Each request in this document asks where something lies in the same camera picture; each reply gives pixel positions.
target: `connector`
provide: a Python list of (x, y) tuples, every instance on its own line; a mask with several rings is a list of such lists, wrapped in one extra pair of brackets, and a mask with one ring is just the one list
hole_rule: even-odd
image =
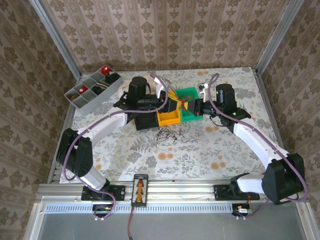
[(240, 214), (252, 214), (252, 209), (246, 209), (246, 208), (239, 208), (238, 209)]

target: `gray sorting tray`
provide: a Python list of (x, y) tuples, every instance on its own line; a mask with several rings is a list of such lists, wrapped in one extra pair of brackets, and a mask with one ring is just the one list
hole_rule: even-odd
[[(112, 83), (107, 89), (105, 89), (102, 93), (99, 95), (95, 94), (92, 90), (93, 86), (99, 82), (103, 81), (105, 79), (105, 75), (101, 73), (101, 69), (104, 68), (101, 67), (99, 70), (95, 71), (93, 74), (91, 74), (89, 77), (85, 78), (82, 82), (75, 85), (73, 88), (71, 88), (69, 91), (67, 91), (64, 96), (68, 101), (76, 108), (78, 109), (84, 116), (91, 113), (93, 110), (95, 110), (99, 105), (101, 105), (103, 102), (105, 102), (109, 97), (111, 97), (114, 93), (118, 91), (118, 88), (123, 83), (122, 78), (116, 80), (114, 83)], [(88, 89), (80, 94), (79, 90), (82, 86), (86, 86)], [(71, 101), (67, 95), (69, 94), (78, 94), (78, 97)]]

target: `red object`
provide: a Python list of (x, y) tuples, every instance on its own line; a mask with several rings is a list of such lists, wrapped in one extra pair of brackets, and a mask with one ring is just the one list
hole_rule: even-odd
[(85, 91), (87, 91), (88, 88), (86, 86), (82, 86), (80, 89), (79, 89), (79, 93), (80, 94), (83, 94)]
[(107, 75), (109, 72), (112, 72), (111, 68), (108, 67), (107, 65), (104, 65), (102, 68), (101, 68), (101, 73), (103, 75)]

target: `red cable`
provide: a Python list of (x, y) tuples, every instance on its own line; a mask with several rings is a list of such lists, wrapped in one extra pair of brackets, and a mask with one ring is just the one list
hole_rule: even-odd
[(128, 220), (128, 226), (127, 226), (127, 228), (126, 228), (127, 231), (128, 231), (129, 238), (132, 238), (131, 233), (130, 233), (130, 223), (131, 223), (132, 216), (133, 216), (133, 214), (134, 214), (134, 209), (135, 209), (135, 207), (133, 206), (133, 207), (131, 208), (131, 213), (130, 213), (129, 220)]
[(171, 90), (173, 91), (176, 99), (181, 102), (180, 109), (182, 109), (182, 110), (184, 110), (184, 111), (187, 111), (187, 112), (189, 113), (189, 111), (185, 108), (185, 103), (191, 101), (191, 100), (193, 99), (193, 96), (181, 95), (180, 97), (178, 97), (177, 94), (176, 94), (176, 92), (175, 92), (175, 90), (173, 90), (172, 87), (170, 87), (170, 88), (171, 88)]

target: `small object in tray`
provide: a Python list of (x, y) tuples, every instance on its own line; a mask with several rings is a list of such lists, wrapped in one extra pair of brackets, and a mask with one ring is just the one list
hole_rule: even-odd
[(70, 99), (70, 101), (74, 101), (76, 100), (77, 97), (79, 97), (78, 93), (70, 93), (66, 96), (68, 99)]
[(80, 89), (79, 89), (79, 93), (80, 94), (83, 94), (85, 91), (87, 91), (88, 88), (86, 86), (82, 86)]
[(120, 78), (120, 75), (116, 72), (110, 72), (107, 76), (105, 76), (105, 82), (108, 84), (113, 84), (115, 81), (117, 81)]
[(101, 94), (104, 90), (105, 90), (105, 88), (102, 88), (102, 87), (97, 86), (97, 85), (94, 85), (92, 87), (92, 91), (97, 95)]
[(105, 81), (98, 81), (95, 85), (102, 89), (107, 89), (110, 86), (110, 84)]
[(112, 69), (110, 67), (108, 67), (107, 65), (104, 65), (102, 68), (101, 68), (101, 73), (103, 75), (109, 75), (109, 73), (112, 72)]

